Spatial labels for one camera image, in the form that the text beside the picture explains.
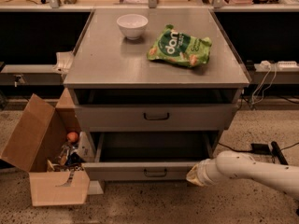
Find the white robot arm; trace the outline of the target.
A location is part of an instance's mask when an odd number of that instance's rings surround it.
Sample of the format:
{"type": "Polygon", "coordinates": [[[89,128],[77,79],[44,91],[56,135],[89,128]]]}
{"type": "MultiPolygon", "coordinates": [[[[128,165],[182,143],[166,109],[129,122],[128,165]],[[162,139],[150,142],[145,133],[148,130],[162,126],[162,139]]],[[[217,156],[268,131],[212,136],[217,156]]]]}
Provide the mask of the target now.
{"type": "Polygon", "coordinates": [[[186,180],[203,187],[228,179],[250,179],[299,200],[299,167],[261,162],[250,155],[223,151],[214,159],[197,162],[186,180]]]}

